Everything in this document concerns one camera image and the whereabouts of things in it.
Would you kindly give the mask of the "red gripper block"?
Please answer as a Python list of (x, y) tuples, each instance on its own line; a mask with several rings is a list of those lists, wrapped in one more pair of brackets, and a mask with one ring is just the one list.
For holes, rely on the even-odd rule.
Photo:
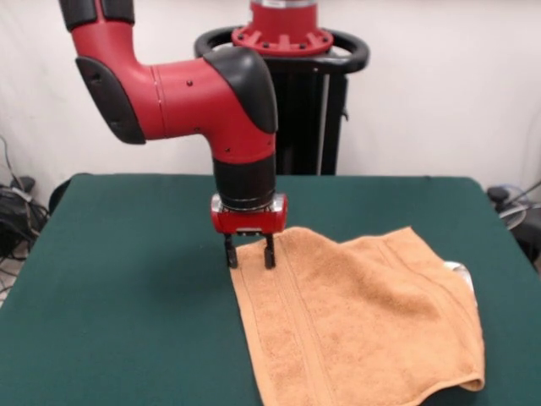
[(274, 236), (281, 233), (287, 224), (288, 200), (285, 194), (276, 194), (272, 202), (263, 209), (255, 211), (233, 211), (221, 202), (221, 197), (214, 194), (210, 201), (210, 218), (215, 230), (224, 235), (224, 246), (227, 266), (238, 267), (236, 247), (231, 234), (265, 235), (264, 249), (265, 268), (270, 270), (276, 266)]

